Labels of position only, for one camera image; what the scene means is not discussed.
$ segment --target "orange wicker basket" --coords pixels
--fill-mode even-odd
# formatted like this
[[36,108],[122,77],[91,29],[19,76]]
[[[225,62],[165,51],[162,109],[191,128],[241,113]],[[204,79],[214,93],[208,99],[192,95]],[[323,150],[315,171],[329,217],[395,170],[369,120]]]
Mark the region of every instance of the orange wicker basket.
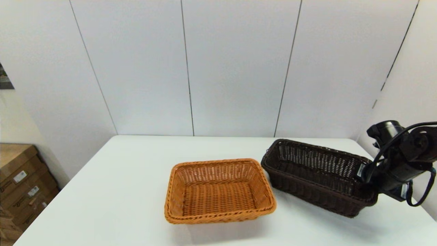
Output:
[[256,219],[275,208],[260,164],[233,159],[174,166],[164,214],[172,224],[200,224]]

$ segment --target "brown wicker basket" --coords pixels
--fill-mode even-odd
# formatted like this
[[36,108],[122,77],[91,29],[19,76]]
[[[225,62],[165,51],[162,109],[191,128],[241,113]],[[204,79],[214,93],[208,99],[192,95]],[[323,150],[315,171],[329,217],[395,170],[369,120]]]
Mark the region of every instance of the brown wicker basket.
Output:
[[200,224],[256,219],[275,208],[260,164],[233,159],[174,166],[164,214],[172,224]]
[[355,217],[378,193],[355,178],[371,160],[321,146],[278,139],[261,161],[272,186],[331,212]]

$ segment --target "white table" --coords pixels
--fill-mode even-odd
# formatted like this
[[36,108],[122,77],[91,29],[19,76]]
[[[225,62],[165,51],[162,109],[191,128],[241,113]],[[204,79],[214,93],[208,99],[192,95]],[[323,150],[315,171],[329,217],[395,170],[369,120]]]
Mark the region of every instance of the white table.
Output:
[[[369,157],[348,139],[294,139]],[[422,207],[380,195],[354,219],[274,189],[277,209],[253,221],[172,225],[164,218],[171,168],[180,162],[254,158],[273,138],[116,136],[88,162],[15,246],[436,245]]]

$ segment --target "cardboard box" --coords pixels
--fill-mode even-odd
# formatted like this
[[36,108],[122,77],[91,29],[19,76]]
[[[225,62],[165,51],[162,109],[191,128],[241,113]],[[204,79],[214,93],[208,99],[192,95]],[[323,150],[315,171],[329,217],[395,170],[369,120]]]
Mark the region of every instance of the cardboard box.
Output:
[[18,240],[18,238],[22,234],[23,234],[22,232],[18,232],[14,230],[0,229],[0,237],[3,239]]
[[17,187],[9,196],[2,198],[0,209],[14,217],[19,216],[21,210],[26,207],[36,195],[42,193],[45,196],[57,187],[56,181],[48,172],[47,167],[39,169],[28,180]]
[[8,211],[4,211],[2,209],[2,207],[0,207],[0,217],[5,217],[5,218],[9,218],[12,217],[13,215],[10,214]]
[[9,177],[0,182],[0,196],[6,197],[20,184],[26,181],[31,174],[36,172],[38,169],[45,166],[41,162],[39,157],[35,155],[28,162],[24,163],[15,172],[13,172]]
[[0,228],[24,232],[58,193],[58,188],[55,188],[48,195],[39,194],[21,210],[18,216],[13,218],[0,217]]
[[37,153],[30,144],[0,144],[0,183]]

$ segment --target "basket rim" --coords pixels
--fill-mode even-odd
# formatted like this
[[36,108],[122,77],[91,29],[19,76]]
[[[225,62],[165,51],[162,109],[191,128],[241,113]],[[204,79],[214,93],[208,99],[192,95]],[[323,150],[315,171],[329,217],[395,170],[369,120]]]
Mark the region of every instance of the basket rim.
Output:
[[274,168],[270,167],[270,166],[267,164],[267,158],[268,158],[268,157],[270,156],[270,154],[272,153],[273,148],[275,148],[276,145],[277,145],[279,142],[282,142],[282,141],[285,141],[285,142],[288,142],[288,143],[293,143],[293,144],[300,144],[300,145],[304,145],[304,146],[307,146],[307,147],[317,148],[317,149],[322,150],[322,151],[325,151],[325,152],[333,152],[333,151],[335,151],[336,154],[341,154],[341,155],[345,155],[345,156],[353,157],[353,158],[359,158],[359,159],[361,159],[361,160],[363,160],[363,161],[367,161],[367,160],[370,161],[370,160],[369,160],[368,158],[366,158],[366,157],[359,156],[359,155],[354,155],[354,154],[352,154],[352,153],[348,153],[348,152],[345,152],[345,151],[340,151],[340,150],[336,150],[336,149],[331,149],[331,148],[328,148],[328,147],[317,146],[317,145],[313,145],[313,144],[307,144],[307,143],[297,142],[297,141],[293,141],[293,140],[289,140],[289,139],[277,139],[277,140],[275,140],[275,142],[273,142],[273,144],[268,148],[266,154],[263,156],[263,159],[262,159],[262,161],[261,161],[261,166],[262,166],[262,167],[263,167],[263,168],[264,168],[268,173],[274,173],[274,174],[276,174],[276,175],[280,175],[280,176],[282,176],[282,177],[284,177],[284,178],[287,178],[287,179],[293,179],[293,180],[296,180],[296,181],[298,181],[298,182],[300,182],[300,183],[302,183],[302,184],[305,184],[305,185],[311,185],[311,186],[313,186],[313,187],[315,187],[315,188],[317,188],[317,189],[319,189],[319,190],[323,190],[323,191],[327,191],[327,192],[335,192],[335,193],[336,193],[336,196],[338,196],[339,198],[345,199],[345,200],[347,200],[347,201],[349,201],[349,202],[352,202],[352,203],[355,203],[355,204],[357,204],[357,205],[371,206],[371,205],[374,205],[374,204],[377,202],[377,199],[378,199],[378,193],[376,193],[376,192],[374,192],[374,194],[373,194],[373,196],[371,197],[370,200],[369,200],[369,199],[362,199],[362,198],[359,198],[359,197],[351,196],[351,195],[349,195],[349,194],[346,194],[346,193],[340,192],[340,191],[338,191],[338,190],[330,189],[330,188],[325,187],[325,186],[323,186],[323,185],[320,185],[320,184],[318,184],[318,183],[315,183],[315,182],[312,182],[312,181],[309,181],[309,180],[303,179],[303,178],[301,178],[301,177],[295,176],[295,175],[293,175],[293,174],[285,173],[285,172],[283,172],[283,171],[281,171],[281,170],[277,170],[277,169],[274,169]]
[[[198,214],[198,215],[182,215],[182,216],[177,216],[177,215],[173,215],[171,210],[170,210],[170,196],[172,195],[172,186],[173,186],[173,180],[176,174],[176,171],[183,166],[193,166],[193,165],[199,165],[199,164],[207,164],[207,165],[220,165],[220,164],[232,164],[232,163],[241,163],[241,162],[246,162],[246,163],[251,163],[252,166],[256,169],[257,172],[259,172],[261,174],[261,179],[263,182],[263,185],[266,187],[266,191],[267,191],[267,198],[269,200],[269,206],[266,207],[262,207],[262,208],[257,208],[257,209],[245,209],[245,210],[236,210],[236,211],[228,211],[228,212],[221,212],[221,213],[207,213],[207,214]],[[213,161],[198,161],[198,162],[182,162],[179,163],[177,165],[175,165],[172,170],[171,170],[171,174],[170,174],[170,180],[169,180],[169,184],[168,184],[168,188],[167,188],[167,196],[166,196],[166,201],[165,201],[165,209],[164,209],[164,215],[165,218],[168,222],[172,223],[172,224],[184,224],[188,221],[192,221],[192,220],[200,220],[200,219],[207,219],[207,218],[216,218],[216,219],[221,219],[221,218],[227,218],[227,217],[235,217],[236,215],[241,215],[241,217],[250,215],[250,214],[256,214],[257,216],[260,215],[266,215],[266,214],[271,214],[275,211],[276,209],[276,199],[273,195],[273,191],[271,189],[271,186],[269,184],[269,182],[267,181],[267,178],[261,168],[260,163],[255,160],[255,159],[251,159],[251,158],[239,158],[239,159],[224,159],[224,160],[213,160]]]

